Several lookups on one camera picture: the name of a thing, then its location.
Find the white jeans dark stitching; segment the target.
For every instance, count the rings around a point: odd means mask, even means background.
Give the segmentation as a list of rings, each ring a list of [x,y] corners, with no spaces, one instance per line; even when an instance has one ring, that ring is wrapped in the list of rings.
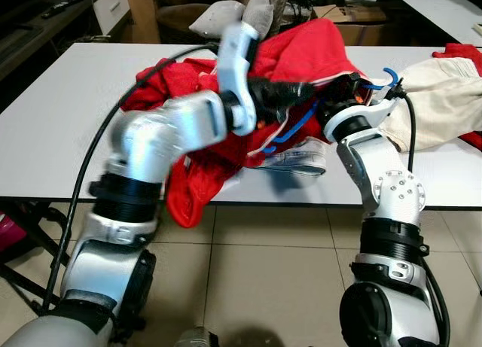
[[[284,151],[279,145],[268,142],[255,157],[242,162],[241,167],[320,176],[327,171],[326,154],[330,149],[331,145],[313,137],[306,137]]]

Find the open cardboard box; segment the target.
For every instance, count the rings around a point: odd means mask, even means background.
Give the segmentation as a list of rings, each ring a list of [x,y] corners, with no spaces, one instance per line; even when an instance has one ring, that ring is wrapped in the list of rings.
[[[392,44],[392,24],[381,7],[323,5],[313,7],[316,19],[335,24],[347,47],[385,47]]]

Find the grey pillow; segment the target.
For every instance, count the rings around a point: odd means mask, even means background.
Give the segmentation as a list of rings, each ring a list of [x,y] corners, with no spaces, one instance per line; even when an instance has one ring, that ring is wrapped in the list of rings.
[[[188,29],[204,38],[220,38],[228,25],[238,23],[246,6],[235,0],[221,0],[210,5]]]
[[[273,17],[274,5],[271,0],[248,0],[241,21],[255,28],[258,31],[259,38],[266,38]]]

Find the cream trousers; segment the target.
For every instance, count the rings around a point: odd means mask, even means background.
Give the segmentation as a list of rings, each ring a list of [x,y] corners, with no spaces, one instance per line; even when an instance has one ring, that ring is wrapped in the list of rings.
[[[482,78],[468,58],[431,58],[399,73],[414,103],[417,151],[482,127]]]

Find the red garment white label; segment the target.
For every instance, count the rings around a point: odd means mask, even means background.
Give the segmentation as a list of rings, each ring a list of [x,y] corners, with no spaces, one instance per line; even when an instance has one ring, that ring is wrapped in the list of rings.
[[[158,108],[168,99],[199,91],[219,91],[215,61],[187,58],[169,62],[161,72],[147,79],[121,106],[124,111]],[[227,134],[227,139],[180,157],[172,166],[166,189],[166,209],[180,227],[193,229],[204,207],[224,187],[224,183],[244,166],[250,151],[248,136]]]

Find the grey long table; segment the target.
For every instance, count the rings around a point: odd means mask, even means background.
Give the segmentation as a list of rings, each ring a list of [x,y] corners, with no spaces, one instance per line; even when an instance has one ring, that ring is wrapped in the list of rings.
[[[469,0],[402,0],[461,44],[482,47],[482,9]]]

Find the tall cardboard box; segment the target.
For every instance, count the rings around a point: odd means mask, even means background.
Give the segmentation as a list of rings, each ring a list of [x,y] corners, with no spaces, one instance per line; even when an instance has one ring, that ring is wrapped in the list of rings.
[[[161,44],[156,0],[128,0],[128,5],[132,16],[132,41]]]

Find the white work table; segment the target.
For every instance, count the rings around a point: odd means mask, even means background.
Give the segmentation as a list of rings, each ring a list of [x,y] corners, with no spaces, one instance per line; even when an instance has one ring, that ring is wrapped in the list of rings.
[[[138,72],[179,54],[180,44],[78,43],[0,113],[0,198],[66,202],[90,141]],[[426,205],[479,207],[482,154],[454,140],[416,153]],[[321,176],[242,169],[214,205],[359,205],[333,150]]]

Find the black low cabinet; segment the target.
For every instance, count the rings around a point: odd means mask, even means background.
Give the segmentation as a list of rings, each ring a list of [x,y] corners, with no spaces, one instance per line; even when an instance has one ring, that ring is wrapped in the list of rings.
[[[0,0],[0,108],[59,54],[99,31],[93,0]]]

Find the pink canister vacuum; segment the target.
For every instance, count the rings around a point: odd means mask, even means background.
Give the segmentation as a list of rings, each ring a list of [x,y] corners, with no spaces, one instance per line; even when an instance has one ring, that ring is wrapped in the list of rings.
[[[24,240],[26,233],[6,214],[0,214],[0,253]]]

